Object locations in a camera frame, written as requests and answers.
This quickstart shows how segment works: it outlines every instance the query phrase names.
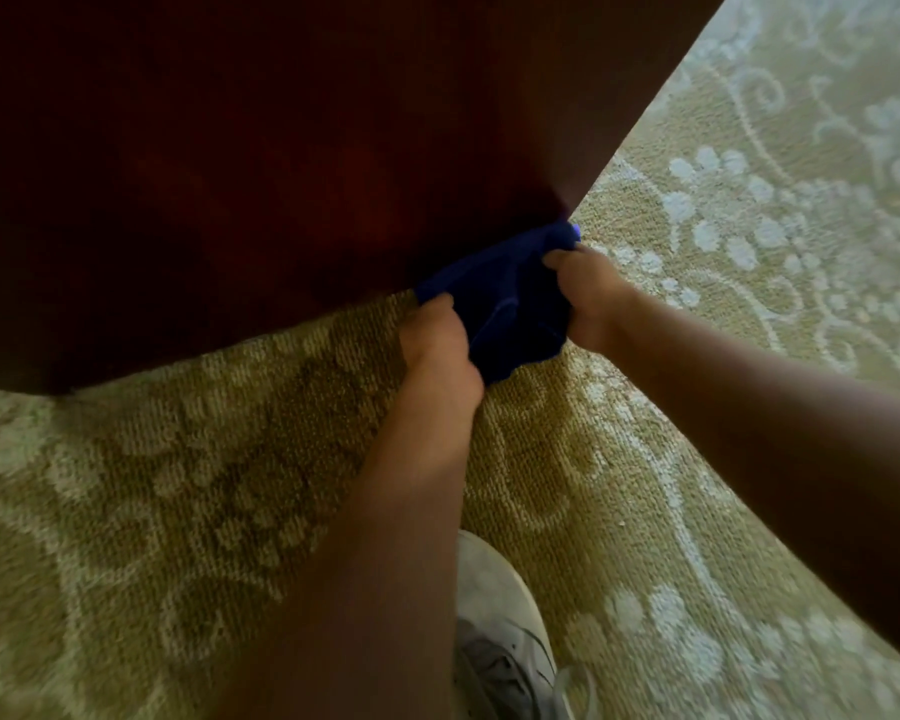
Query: person's left arm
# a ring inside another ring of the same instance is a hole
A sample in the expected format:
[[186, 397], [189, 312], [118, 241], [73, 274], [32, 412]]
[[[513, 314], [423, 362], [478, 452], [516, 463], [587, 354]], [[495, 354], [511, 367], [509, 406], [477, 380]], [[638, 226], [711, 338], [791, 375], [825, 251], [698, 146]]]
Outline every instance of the person's left arm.
[[393, 408], [217, 718], [450, 716], [457, 530], [484, 393], [452, 306], [442, 295], [401, 329]]

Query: person's right arm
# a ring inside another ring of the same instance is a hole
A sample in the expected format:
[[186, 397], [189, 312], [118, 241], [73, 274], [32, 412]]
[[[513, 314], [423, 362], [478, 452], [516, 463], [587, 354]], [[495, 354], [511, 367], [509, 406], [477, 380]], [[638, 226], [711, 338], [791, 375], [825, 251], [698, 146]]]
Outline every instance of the person's right arm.
[[729, 338], [556, 250], [568, 335], [612, 361], [780, 541], [900, 652], [900, 397]]

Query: carpet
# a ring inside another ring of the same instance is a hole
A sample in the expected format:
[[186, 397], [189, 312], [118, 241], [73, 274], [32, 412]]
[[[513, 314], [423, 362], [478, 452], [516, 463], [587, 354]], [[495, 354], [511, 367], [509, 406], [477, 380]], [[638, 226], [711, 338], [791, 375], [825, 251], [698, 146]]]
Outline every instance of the carpet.
[[[573, 220], [674, 306], [900, 391], [900, 0], [727, 0]], [[0, 718], [207, 711], [347, 495], [411, 306], [0, 392]], [[900, 720], [900, 658], [600, 358], [492, 387], [463, 526], [607, 717]]]

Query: cloth fold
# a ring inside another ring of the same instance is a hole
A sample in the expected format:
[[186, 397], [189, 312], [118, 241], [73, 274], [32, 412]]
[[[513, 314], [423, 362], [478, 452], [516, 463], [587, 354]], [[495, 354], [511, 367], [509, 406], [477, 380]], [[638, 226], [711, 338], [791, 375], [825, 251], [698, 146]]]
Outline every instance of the cloth fold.
[[453, 296], [470, 361], [489, 386], [561, 352], [570, 303], [541, 259], [552, 250], [573, 250], [579, 241], [574, 225], [556, 221], [457, 260], [413, 291], [421, 304], [441, 293]]

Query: white sneaker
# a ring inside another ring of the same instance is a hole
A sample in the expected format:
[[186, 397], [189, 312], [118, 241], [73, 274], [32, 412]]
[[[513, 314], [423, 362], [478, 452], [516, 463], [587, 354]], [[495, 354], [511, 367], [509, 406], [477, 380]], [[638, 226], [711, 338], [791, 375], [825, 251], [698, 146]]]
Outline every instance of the white sneaker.
[[[585, 720], [598, 720], [593, 677]], [[573, 720], [537, 602], [513, 566], [471, 532], [456, 538], [454, 685], [459, 720]]]

